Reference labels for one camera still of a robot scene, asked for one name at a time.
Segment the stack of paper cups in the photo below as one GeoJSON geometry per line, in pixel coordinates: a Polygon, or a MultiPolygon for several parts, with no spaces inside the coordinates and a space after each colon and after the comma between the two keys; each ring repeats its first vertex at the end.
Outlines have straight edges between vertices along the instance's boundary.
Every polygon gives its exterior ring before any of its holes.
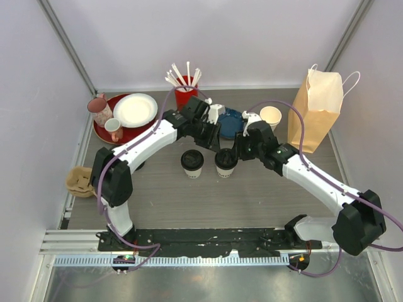
{"type": "Polygon", "coordinates": [[[259,112],[259,116],[263,121],[270,125],[273,131],[276,129],[282,119],[281,111],[274,106],[263,107],[259,112]]]}

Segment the black lid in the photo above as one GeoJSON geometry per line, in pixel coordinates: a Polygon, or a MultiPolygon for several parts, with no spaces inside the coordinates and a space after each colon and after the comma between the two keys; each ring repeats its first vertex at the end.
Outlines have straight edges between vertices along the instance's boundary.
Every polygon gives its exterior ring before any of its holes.
{"type": "Polygon", "coordinates": [[[180,162],[183,169],[188,171],[196,171],[203,167],[204,156],[200,151],[191,149],[182,154],[180,162]]]}
{"type": "Polygon", "coordinates": [[[237,163],[238,159],[230,148],[222,148],[215,154],[215,165],[220,169],[233,169],[237,163]]]}

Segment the white paper cup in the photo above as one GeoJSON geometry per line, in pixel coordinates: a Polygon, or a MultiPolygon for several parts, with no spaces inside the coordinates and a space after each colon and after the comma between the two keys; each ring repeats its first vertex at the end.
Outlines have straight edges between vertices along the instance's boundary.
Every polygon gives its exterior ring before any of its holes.
{"type": "Polygon", "coordinates": [[[233,168],[230,170],[223,170],[223,169],[218,168],[217,166],[216,166],[216,168],[217,168],[218,175],[223,178],[228,178],[235,169],[235,168],[233,168]]]}
{"type": "Polygon", "coordinates": [[[202,173],[202,167],[196,171],[188,171],[185,169],[184,169],[184,171],[189,178],[195,179],[195,178],[199,177],[200,174],[202,173]]]}

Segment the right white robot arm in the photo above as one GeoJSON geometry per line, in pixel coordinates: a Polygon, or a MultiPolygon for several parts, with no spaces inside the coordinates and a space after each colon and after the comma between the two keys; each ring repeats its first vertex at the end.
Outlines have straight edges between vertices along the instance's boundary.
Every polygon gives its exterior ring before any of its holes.
{"type": "Polygon", "coordinates": [[[376,193],[361,193],[318,169],[292,145],[280,144],[267,123],[257,121],[236,133],[231,153],[235,160],[260,160],[267,169],[304,188],[334,215],[303,216],[284,233],[289,247],[297,249],[316,240],[336,243],[348,254],[358,255],[385,233],[376,193]]]}

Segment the stack of black lids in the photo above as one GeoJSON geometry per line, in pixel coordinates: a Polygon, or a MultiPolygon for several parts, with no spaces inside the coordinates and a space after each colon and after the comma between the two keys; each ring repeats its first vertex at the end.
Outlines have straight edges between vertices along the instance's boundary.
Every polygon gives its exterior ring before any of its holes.
{"type": "Polygon", "coordinates": [[[143,166],[145,165],[145,161],[142,162],[137,168],[136,171],[140,170],[141,168],[143,168],[143,166]]]}

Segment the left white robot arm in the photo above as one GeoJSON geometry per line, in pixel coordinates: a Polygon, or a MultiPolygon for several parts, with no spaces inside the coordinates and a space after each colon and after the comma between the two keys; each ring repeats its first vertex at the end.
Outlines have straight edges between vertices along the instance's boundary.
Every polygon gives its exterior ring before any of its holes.
{"type": "Polygon", "coordinates": [[[91,184],[96,190],[98,210],[114,232],[112,243],[119,250],[129,250],[135,241],[135,227],[128,210],[133,193],[132,174],[160,149],[183,137],[191,137],[196,145],[218,152],[218,118],[224,112],[224,105],[193,96],[182,110],[165,111],[150,130],[128,143],[113,150],[98,150],[91,184]]]}

